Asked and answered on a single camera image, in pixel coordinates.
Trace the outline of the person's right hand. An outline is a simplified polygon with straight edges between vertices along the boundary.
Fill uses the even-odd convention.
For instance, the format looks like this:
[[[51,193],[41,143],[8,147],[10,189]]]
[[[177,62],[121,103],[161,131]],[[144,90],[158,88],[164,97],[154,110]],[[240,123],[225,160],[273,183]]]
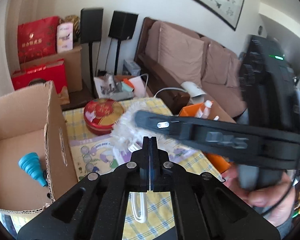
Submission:
[[[240,187],[235,165],[223,172],[222,177],[225,179],[224,185],[250,206],[274,206],[286,192],[289,192],[285,199],[267,216],[267,220],[275,227],[291,221],[295,188],[290,187],[291,180],[286,173],[282,175],[282,179],[277,185],[251,192]]]

